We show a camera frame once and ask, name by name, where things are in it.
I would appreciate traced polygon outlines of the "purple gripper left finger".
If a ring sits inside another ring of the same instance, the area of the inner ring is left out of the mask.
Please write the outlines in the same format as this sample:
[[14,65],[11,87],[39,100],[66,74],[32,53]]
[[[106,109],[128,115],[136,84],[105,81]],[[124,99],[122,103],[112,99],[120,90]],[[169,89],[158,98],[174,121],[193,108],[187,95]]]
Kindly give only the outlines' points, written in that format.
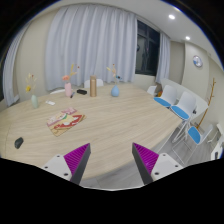
[[90,144],[87,143],[66,155],[55,155],[42,169],[79,185],[90,154]]

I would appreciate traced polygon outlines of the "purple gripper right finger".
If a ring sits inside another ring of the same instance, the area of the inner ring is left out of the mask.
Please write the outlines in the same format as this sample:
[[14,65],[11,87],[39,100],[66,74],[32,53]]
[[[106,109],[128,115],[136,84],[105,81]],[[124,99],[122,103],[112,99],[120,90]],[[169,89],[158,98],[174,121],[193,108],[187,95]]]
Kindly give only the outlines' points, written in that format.
[[132,154],[145,185],[182,169],[167,153],[157,154],[137,143],[132,144]]

